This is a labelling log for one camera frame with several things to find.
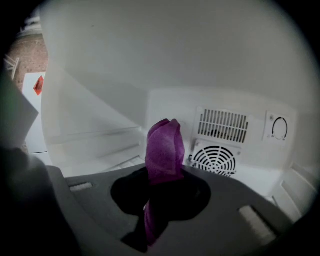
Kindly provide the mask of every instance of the air vent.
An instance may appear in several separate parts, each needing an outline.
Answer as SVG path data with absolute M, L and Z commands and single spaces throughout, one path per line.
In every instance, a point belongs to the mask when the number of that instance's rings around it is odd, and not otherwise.
M 195 151 L 192 163 L 193 167 L 222 176 L 230 177 L 236 173 L 236 158 L 223 146 L 207 146 Z
M 200 114 L 197 133 L 207 137 L 244 143 L 248 117 L 227 111 L 204 109 Z

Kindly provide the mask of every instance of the orange diamond label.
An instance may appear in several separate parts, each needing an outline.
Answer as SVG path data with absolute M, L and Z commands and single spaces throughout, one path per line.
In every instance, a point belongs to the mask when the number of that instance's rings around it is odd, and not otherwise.
M 38 81 L 36 81 L 33 89 L 36 93 L 36 95 L 40 95 L 40 93 L 42 92 L 42 86 L 44 85 L 44 78 L 42 76 L 39 77 Z

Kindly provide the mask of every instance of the gray object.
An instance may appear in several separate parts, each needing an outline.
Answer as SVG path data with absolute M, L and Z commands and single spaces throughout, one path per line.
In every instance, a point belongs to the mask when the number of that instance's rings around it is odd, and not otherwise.
M 123 213 L 110 195 L 113 183 L 144 167 L 64 179 L 61 171 L 48 167 L 56 198 L 84 255 L 134 255 L 139 252 L 120 239 L 132 232 L 136 216 Z M 277 234 L 292 225 L 277 207 L 241 182 L 183 167 L 205 180 L 211 189 L 208 206 L 194 219 L 171 221 L 149 255 L 244 255 L 261 247 L 259 238 L 240 215 L 243 206 L 252 206 Z M 91 183 L 92 188 L 71 192 L 71 186 Z

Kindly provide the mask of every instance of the purple cloth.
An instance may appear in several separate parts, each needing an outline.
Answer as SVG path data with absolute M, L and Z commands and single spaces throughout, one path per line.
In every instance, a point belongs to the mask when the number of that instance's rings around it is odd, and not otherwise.
M 184 156 L 185 147 L 178 121 L 164 119 L 155 124 L 147 135 L 145 165 L 149 185 L 183 179 L 181 167 Z M 154 212 L 152 198 L 145 206 L 144 226 L 149 246 L 156 242 L 167 226 L 167 223 Z

